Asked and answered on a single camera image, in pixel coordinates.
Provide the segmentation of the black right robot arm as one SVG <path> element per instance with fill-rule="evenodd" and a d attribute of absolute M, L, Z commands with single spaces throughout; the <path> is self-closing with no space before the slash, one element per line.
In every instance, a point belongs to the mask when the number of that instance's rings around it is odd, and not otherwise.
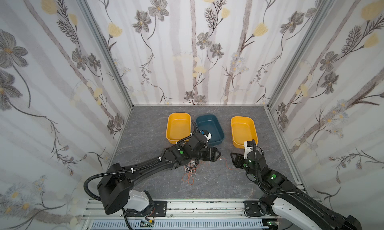
<path fill-rule="evenodd" d="M 264 152 L 254 140 L 245 143 L 243 154 L 231 153 L 235 168 L 245 170 L 247 178 L 259 187 L 263 196 L 245 202 L 247 217 L 280 216 L 303 230 L 360 230 L 359 220 L 328 208 L 278 171 L 267 165 Z"/>

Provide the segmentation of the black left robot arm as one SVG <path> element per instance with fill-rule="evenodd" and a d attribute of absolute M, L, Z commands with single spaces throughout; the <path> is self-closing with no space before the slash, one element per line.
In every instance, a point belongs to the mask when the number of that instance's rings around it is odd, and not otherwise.
<path fill-rule="evenodd" d="M 185 166 L 190 161 L 217 161 L 221 152 L 210 145 L 211 137 L 208 131 L 197 132 L 165 148 L 158 157 L 125 167 L 114 164 L 105 173 L 87 178 L 84 191 L 103 204 L 106 215 L 123 211 L 126 216 L 128 211 L 135 211 L 147 216 L 155 210 L 155 202 L 148 191 L 136 191 L 135 185 L 157 173 Z"/>

